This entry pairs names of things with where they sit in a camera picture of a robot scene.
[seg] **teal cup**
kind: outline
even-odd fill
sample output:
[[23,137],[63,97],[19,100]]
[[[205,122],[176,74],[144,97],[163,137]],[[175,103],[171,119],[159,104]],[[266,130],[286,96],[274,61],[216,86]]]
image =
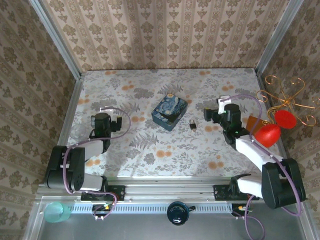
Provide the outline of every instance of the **teal cup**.
[[50,203],[44,210],[44,219],[48,223],[59,223],[66,221],[70,215],[70,209],[58,201]]

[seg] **floral tablecloth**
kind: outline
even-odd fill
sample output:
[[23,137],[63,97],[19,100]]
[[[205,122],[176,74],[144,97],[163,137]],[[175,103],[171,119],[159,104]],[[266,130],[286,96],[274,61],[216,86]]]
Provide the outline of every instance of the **floral tablecloth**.
[[[259,173],[244,155],[225,143],[222,128],[206,122],[203,109],[218,107],[221,95],[256,95],[258,81],[252,68],[163,69],[90,71],[84,78],[73,124],[83,124],[89,134],[90,117],[100,107],[125,110],[132,126],[127,135],[111,140],[107,152],[92,157],[85,167],[89,174],[114,176],[234,176]],[[185,115],[169,132],[152,121],[151,112],[167,93],[188,102]],[[250,99],[234,101],[242,112],[243,126],[249,115],[258,116]],[[266,108],[262,103],[263,117]],[[115,118],[117,112],[108,112]],[[196,123],[196,132],[189,120]],[[128,127],[122,118],[119,136]],[[69,144],[75,140],[69,138]],[[276,146],[272,150],[278,153]]]

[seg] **wall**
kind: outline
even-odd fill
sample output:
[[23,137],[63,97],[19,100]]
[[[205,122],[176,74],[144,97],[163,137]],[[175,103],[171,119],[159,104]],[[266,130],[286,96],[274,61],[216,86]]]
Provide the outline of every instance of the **wall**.
[[80,69],[254,68],[289,0],[42,0]]
[[[282,79],[287,93],[296,89],[290,85],[292,76],[302,78],[306,87],[295,99],[298,104],[316,106],[313,100],[320,92],[320,1],[304,0],[298,14],[285,34],[263,75],[273,74]],[[272,93],[279,87],[267,86]],[[320,227],[320,113],[295,107],[294,111],[305,117],[316,117],[314,127],[299,124],[293,130],[282,131],[284,145],[291,157],[296,159],[303,176],[304,187],[312,211]]]
[[24,0],[0,0],[0,240],[19,239],[75,80]]

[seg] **blue tin box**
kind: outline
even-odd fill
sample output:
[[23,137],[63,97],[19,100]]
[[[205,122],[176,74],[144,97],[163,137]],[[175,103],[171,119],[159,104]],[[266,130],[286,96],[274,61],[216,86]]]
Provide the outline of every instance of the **blue tin box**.
[[168,93],[152,111],[152,120],[168,131],[172,131],[187,111],[188,103]]

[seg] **gold wire decoration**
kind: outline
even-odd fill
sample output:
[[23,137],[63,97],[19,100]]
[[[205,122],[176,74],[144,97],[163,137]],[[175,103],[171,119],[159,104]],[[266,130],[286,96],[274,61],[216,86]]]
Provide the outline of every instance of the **gold wire decoration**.
[[292,77],[291,80],[290,80],[290,83],[291,85],[295,85],[295,86],[298,86],[298,85],[301,85],[301,88],[296,92],[294,93],[292,96],[288,95],[288,94],[285,94],[285,91],[282,87],[282,84],[281,84],[281,79],[276,77],[275,75],[268,75],[264,78],[266,84],[268,85],[273,85],[276,83],[279,84],[280,86],[280,93],[282,94],[282,98],[278,97],[277,95],[273,95],[271,94],[270,92],[266,91],[266,90],[259,90],[257,91],[256,93],[256,98],[260,101],[260,102],[267,102],[269,100],[269,97],[271,98],[274,98],[276,100],[278,100],[281,104],[280,105],[277,105],[277,106],[273,106],[273,107],[270,107],[266,114],[269,118],[269,121],[267,120],[263,120],[262,123],[264,125],[266,124],[274,124],[275,121],[273,119],[273,117],[275,116],[275,113],[276,111],[280,110],[281,108],[283,107],[287,107],[289,108],[290,112],[303,124],[303,125],[306,125],[308,127],[314,127],[316,124],[317,124],[317,120],[316,118],[311,115],[311,114],[307,114],[305,117],[299,117],[296,115],[295,111],[293,110],[293,106],[298,106],[298,107],[302,107],[302,108],[308,108],[308,109],[318,109],[320,107],[320,97],[313,97],[312,98],[312,102],[315,104],[315,106],[308,106],[308,105],[302,105],[302,104],[298,104],[295,102],[295,98],[296,96],[301,93],[301,91],[305,88],[306,86],[306,83],[304,80],[302,80],[301,78],[299,77]]

